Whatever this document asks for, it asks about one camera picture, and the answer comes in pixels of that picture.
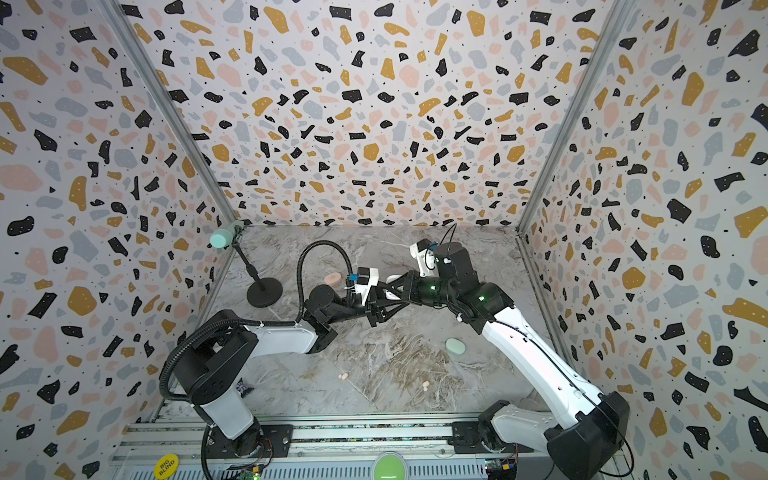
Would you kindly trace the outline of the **mint green charging case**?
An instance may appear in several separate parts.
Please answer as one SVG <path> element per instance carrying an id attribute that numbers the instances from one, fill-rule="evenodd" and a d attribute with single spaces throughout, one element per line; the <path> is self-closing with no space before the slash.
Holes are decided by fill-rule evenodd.
<path id="1" fill-rule="evenodd" d="M 464 355 L 466 352 L 466 344 L 457 338 L 448 338 L 445 341 L 446 350 L 456 356 Z"/>

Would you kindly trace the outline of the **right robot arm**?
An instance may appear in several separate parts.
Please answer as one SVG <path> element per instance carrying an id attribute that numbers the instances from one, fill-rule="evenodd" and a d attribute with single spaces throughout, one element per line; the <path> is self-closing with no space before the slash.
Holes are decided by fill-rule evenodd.
<path id="1" fill-rule="evenodd" d="M 591 479 L 625 444 L 630 413 L 618 392 L 603 393 L 578 374 L 524 318 L 498 285 L 479 280 L 458 242 L 422 240 L 411 247 L 419 264 L 382 284 L 409 304 L 445 308 L 501 351 L 540 394 L 547 412 L 499 400 L 478 418 L 472 439 L 489 452 L 523 445 L 546 453 L 568 479 Z"/>

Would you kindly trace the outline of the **pink charging case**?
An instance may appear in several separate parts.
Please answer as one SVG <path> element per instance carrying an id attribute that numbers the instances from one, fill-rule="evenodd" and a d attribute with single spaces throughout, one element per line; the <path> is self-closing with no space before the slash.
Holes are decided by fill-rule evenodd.
<path id="1" fill-rule="evenodd" d="M 342 275 L 339 272 L 328 274 L 324 278 L 324 283 L 329 286 L 337 286 L 342 282 Z"/>

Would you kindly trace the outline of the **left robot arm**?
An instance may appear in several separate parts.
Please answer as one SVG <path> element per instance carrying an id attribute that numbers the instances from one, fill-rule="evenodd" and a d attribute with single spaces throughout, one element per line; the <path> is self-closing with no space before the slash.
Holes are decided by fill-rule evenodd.
<path id="1" fill-rule="evenodd" d="M 229 441 L 256 438 L 258 421 L 236 388 L 250 359 L 318 353 L 336 338 L 333 324 L 365 318 L 376 326 L 408 305 L 385 285 L 349 298 L 320 285 L 304 301 L 297 323 L 247 320 L 230 309 L 221 310 L 169 354 L 160 374 L 161 394 L 166 400 L 192 405 L 208 426 Z"/>

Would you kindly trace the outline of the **white charging case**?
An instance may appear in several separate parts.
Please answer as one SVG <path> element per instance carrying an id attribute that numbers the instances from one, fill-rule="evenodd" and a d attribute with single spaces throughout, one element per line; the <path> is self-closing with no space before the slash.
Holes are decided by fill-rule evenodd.
<path id="1" fill-rule="evenodd" d="M 401 300 L 403 298 L 402 290 L 394 287 L 384 288 L 384 294 L 388 300 Z"/>

